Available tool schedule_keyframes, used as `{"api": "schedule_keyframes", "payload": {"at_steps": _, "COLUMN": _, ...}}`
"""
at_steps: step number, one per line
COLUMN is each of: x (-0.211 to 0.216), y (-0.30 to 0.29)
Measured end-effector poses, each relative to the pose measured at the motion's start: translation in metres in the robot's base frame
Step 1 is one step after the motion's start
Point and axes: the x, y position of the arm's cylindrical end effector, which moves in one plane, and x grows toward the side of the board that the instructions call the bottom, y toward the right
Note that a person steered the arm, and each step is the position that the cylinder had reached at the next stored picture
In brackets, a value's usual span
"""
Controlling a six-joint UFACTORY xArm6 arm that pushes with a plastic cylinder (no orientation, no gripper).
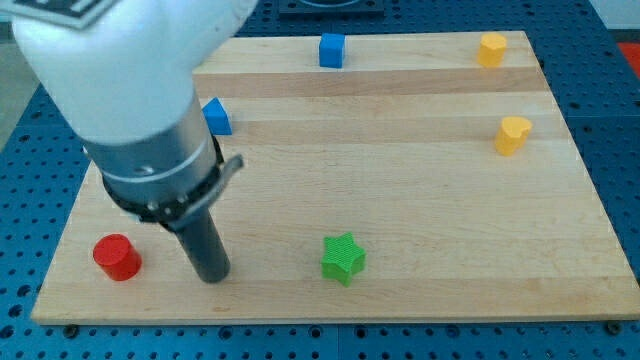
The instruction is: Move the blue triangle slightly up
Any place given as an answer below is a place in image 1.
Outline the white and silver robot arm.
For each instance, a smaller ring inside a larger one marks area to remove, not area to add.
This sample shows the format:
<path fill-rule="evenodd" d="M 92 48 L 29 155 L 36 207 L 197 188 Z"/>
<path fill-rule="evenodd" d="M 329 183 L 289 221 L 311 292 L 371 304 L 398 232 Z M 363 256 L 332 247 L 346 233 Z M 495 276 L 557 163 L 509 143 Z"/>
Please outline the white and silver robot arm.
<path fill-rule="evenodd" d="M 171 222 L 223 174 L 193 70 L 256 0 L 5 1 L 15 40 L 117 204 Z"/>

